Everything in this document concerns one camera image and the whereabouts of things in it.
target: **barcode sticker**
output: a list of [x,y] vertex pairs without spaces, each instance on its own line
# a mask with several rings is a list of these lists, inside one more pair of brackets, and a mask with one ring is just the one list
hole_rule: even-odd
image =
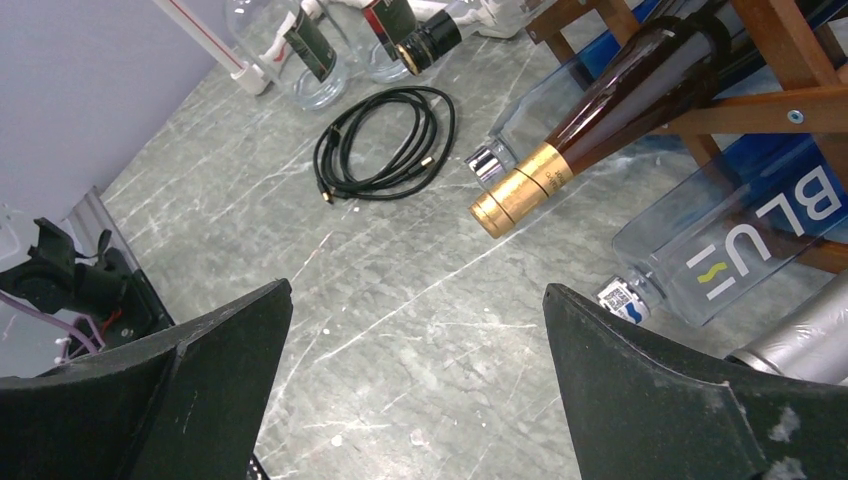
[[620,277],[614,277],[596,295],[598,304],[619,318],[639,324],[650,316],[645,302]]

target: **silver cylinder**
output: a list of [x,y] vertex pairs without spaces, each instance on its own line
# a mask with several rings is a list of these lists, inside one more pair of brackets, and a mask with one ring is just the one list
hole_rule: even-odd
[[848,270],[728,358],[761,372],[800,380],[834,385],[844,381],[848,378]]

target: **black machine part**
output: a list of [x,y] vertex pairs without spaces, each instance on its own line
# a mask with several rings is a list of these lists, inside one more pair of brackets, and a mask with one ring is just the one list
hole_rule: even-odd
[[51,315],[65,308],[108,316],[126,292],[124,276],[102,256],[94,266],[76,263],[80,255],[67,233],[45,218],[35,224],[38,244],[27,252],[28,261],[0,272],[0,290]]
[[543,305],[583,478],[848,478],[848,388],[704,355],[563,285]]
[[[173,325],[144,272],[133,271],[124,255],[109,247],[110,230],[101,233],[96,255],[83,257],[75,251],[73,239],[55,224],[44,218],[34,222],[38,243],[28,250],[28,261],[0,272],[0,290],[51,315],[67,309],[91,315],[98,325],[114,316],[102,332],[107,349]],[[96,261],[89,265],[77,262],[80,258]],[[69,351],[78,347],[73,339]]]
[[0,478],[244,480],[291,314],[288,282],[274,282],[40,377],[0,378]]

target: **black bottle cap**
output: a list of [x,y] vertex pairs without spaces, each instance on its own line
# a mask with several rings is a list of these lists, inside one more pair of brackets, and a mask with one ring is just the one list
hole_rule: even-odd
[[406,68],[413,75],[419,75],[460,42],[459,28],[450,15],[441,10],[403,39],[397,50]]

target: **brown glass bottle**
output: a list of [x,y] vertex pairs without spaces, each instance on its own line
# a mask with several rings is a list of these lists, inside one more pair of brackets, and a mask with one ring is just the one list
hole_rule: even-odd
[[[841,0],[799,0],[808,20]],[[537,150],[471,206],[498,238],[608,155],[712,99],[722,81],[762,61],[729,0],[660,2]]]

